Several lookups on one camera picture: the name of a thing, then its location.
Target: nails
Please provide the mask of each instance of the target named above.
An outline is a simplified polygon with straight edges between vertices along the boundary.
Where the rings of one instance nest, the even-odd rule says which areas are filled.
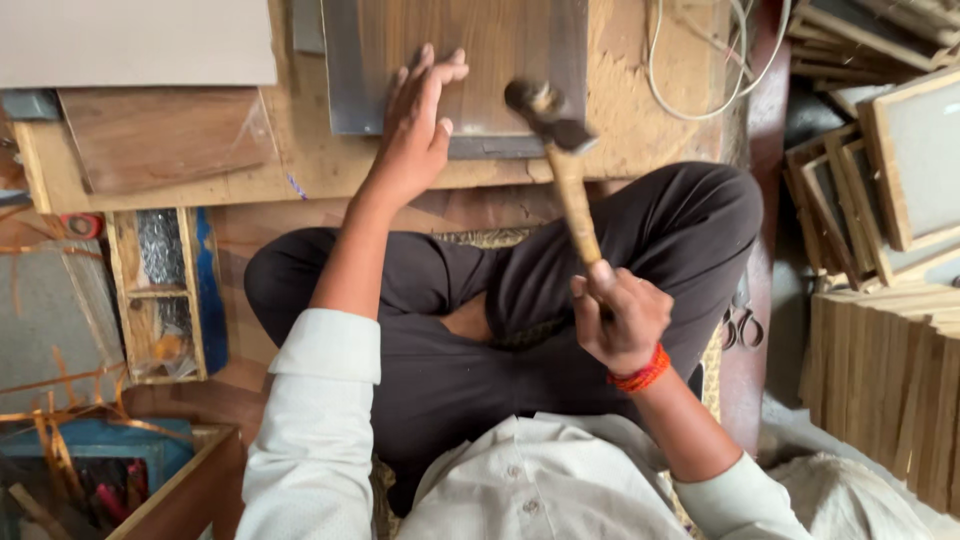
[[[573,293],[573,298],[584,296],[584,293],[587,292],[587,278],[574,276],[573,279],[570,280],[570,292]]]
[[[596,283],[600,290],[607,290],[616,283],[616,276],[610,263],[603,259],[594,262],[589,268],[590,279]]]

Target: hammer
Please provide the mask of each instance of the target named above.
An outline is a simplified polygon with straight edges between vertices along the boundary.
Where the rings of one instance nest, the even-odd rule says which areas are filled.
[[[564,95],[547,82],[513,80],[503,91],[503,97],[507,106],[522,116],[534,134],[543,140],[573,246],[584,265],[590,266],[603,258],[584,189],[583,154],[596,143],[596,135],[580,120],[561,118]]]

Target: workbench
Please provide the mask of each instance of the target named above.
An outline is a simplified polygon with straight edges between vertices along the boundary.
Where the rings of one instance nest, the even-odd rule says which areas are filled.
[[[253,168],[187,184],[130,194],[89,194],[65,122],[18,122],[15,134],[37,211],[67,213],[119,209],[218,206],[351,196],[376,153],[377,137],[332,135],[325,60],[294,54],[289,0],[270,0],[278,82],[262,87],[279,158]],[[588,123],[600,134],[586,158],[589,180],[634,178],[667,163],[720,158],[723,115],[690,122],[668,115],[653,99],[645,59],[656,5],[641,0],[590,0]],[[723,56],[667,8],[656,69],[660,92],[675,108],[701,113],[723,100]],[[691,8],[707,33],[728,32],[725,4]],[[545,183],[543,160],[452,161],[434,187]]]

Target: wooden hammer handle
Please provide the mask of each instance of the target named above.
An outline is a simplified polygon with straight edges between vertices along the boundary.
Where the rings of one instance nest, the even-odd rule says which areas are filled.
[[[573,236],[573,247],[580,255],[585,266],[603,258],[596,233],[593,232],[593,218],[584,189],[584,159],[571,156],[557,148],[553,143],[544,145],[547,161],[553,170],[553,183],[564,203],[566,225]]]

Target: person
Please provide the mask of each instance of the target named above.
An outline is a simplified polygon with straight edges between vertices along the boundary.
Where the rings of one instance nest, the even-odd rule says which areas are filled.
[[[664,460],[708,537],[808,538],[685,383],[755,242],[756,183],[707,163],[637,180],[591,207],[607,260],[590,268],[563,222],[503,250],[390,233],[446,164],[437,104],[467,74],[463,50],[435,63],[424,46],[343,227],[250,262],[282,347],[238,538],[371,537],[372,453],[396,472],[401,538],[686,537]],[[553,320],[525,350],[489,343]]]

